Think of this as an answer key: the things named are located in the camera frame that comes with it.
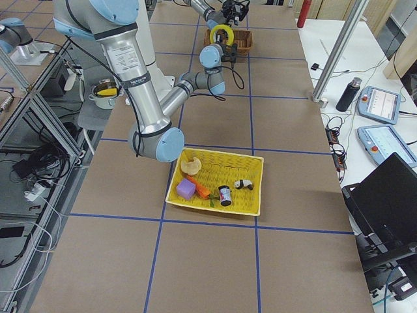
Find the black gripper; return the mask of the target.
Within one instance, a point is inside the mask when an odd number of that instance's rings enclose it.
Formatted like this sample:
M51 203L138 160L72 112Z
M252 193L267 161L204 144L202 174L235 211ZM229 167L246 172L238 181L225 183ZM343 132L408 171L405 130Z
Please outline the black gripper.
M229 26L238 25L249 12L249 0L226 0L222 3L221 12Z
M237 55L238 55L238 45L237 44L232 44L230 45L226 45L223 44L222 45L222 50L223 50L223 55L222 55L222 62L230 62L230 63L235 63L237 60Z

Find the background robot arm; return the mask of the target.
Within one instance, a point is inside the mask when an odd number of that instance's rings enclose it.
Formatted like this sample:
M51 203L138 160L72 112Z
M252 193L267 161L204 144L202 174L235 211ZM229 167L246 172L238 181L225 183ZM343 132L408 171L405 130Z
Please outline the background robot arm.
M1 49L12 54L15 65L40 66L46 58L41 52L43 45L35 42L19 18L1 20Z

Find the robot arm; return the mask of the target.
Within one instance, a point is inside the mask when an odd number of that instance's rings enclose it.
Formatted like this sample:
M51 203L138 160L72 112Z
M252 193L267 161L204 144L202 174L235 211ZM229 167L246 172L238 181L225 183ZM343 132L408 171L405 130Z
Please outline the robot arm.
M130 146L136 155L172 162L184 147L184 134L170 117L199 89L212 95L225 91L222 60L227 46L213 42L199 55L203 72L181 76L164 98L158 98L152 72L142 53L152 52L149 20L143 1L54 1L53 20L67 37L97 41L107 60L106 69L124 89L136 123L130 130Z
M207 1L173 1L182 7L191 7L202 17L209 29L217 25L229 27L238 26L249 12L250 1L220 1L221 7L217 10Z

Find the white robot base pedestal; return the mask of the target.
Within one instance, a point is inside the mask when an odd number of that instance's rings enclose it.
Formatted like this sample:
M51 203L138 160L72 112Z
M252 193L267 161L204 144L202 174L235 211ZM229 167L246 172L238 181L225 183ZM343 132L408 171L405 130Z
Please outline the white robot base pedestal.
M164 73L159 69L156 62L145 1L139 0L136 1L136 3L139 6L138 15L136 18L136 23L138 26L136 40L147 70L151 75L151 81L156 91L157 97L159 100L161 100L173 88L175 77L165 76Z

